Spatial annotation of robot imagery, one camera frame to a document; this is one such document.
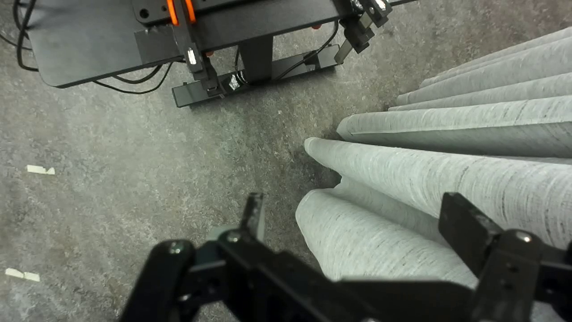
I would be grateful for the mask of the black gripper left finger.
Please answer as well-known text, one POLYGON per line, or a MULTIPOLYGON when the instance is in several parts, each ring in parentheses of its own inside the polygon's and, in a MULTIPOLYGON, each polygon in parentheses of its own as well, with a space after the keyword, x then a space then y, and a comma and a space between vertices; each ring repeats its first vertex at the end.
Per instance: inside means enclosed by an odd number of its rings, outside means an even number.
POLYGON ((251 193, 240 223, 201 246, 186 238, 160 241, 120 322, 194 322, 210 304, 224 304, 240 322, 333 322, 317 272, 256 238, 251 223, 263 198, 251 193))

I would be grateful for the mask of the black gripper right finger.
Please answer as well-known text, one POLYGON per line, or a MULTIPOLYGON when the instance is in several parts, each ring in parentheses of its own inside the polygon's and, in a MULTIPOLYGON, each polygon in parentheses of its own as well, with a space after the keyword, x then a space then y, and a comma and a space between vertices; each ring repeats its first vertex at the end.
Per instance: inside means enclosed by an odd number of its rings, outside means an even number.
POLYGON ((471 322, 531 322, 537 302, 572 322, 572 245, 503 229, 462 193, 442 196, 438 230, 478 277, 471 322))

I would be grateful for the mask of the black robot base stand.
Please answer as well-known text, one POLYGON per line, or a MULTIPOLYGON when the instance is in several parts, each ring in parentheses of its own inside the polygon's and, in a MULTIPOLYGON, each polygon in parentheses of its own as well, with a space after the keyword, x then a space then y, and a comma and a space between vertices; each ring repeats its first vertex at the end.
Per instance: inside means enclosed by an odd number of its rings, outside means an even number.
POLYGON ((54 87, 183 62, 181 107, 331 69, 412 0, 15 0, 54 87))

